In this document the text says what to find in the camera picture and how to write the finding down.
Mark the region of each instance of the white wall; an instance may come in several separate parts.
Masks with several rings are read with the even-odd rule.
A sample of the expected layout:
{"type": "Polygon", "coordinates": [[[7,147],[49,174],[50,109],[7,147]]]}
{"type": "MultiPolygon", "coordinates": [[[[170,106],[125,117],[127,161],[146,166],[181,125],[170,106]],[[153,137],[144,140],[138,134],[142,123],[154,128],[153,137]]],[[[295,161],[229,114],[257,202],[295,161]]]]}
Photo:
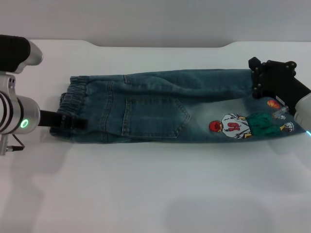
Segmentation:
{"type": "Polygon", "coordinates": [[[100,46],[311,41],[310,0],[1,0],[0,33],[100,46]]]}

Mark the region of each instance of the green led light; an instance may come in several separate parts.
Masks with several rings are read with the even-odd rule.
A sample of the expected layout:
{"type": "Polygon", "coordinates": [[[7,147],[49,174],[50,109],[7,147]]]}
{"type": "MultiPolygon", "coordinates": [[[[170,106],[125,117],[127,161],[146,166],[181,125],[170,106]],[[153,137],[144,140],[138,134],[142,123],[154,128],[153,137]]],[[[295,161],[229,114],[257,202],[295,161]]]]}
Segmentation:
{"type": "Polygon", "coordinates": [[[20,124],[20,127],[23,129],[25,128],[27,125],[28,125],[29,121],[27,119],[24,119],[21,124],[20,124]]]}

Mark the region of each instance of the back pocket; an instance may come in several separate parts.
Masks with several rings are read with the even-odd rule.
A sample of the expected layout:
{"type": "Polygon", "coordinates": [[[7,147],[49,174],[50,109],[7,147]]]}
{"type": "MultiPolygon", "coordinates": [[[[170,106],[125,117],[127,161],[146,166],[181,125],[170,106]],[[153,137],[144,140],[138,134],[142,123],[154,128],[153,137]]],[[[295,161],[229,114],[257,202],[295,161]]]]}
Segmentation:
{"type": "Polygon", "coordinates": [[[189,120],[178,99],[127,98],[122,136],[176,138],[189,120]]]}

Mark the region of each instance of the denim jeans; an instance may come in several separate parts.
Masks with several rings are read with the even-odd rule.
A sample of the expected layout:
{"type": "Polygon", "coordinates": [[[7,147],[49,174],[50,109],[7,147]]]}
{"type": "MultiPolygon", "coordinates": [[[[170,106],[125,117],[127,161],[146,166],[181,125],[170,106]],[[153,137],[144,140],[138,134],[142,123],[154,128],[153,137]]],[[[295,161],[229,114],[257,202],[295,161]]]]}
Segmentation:
{"type": "Polygon", "coordinates": [[[304,130],[271,98],[252,98],[250,70],[209,69],[71,77],[58,112],[86,130],[51,128],[82,143],[241,142],[304,130]]]}

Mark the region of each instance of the white surface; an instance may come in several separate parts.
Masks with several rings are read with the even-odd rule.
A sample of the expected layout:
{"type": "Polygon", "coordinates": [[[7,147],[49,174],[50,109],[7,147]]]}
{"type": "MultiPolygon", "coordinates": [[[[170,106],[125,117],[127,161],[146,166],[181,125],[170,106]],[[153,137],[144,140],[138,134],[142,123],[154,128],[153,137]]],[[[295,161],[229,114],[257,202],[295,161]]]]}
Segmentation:
{"type": "Polygon", "coordinates": [[[311,41],[310,0],[1,0],[0,32],[99,46],[311,41]]]}
{"type": "MultiPolygon", "coordinates": [[[[311,43],[238,42],[218,49],[100,48],[34,41],[44,60],[17,93],[56,110],[71,75],[247,68],[297,62],[311,87],[311,43]]],[[[309,233],[311,138],[233,144],[71,144],[48,129],[0,158],[0,233],[309,233]]]]}

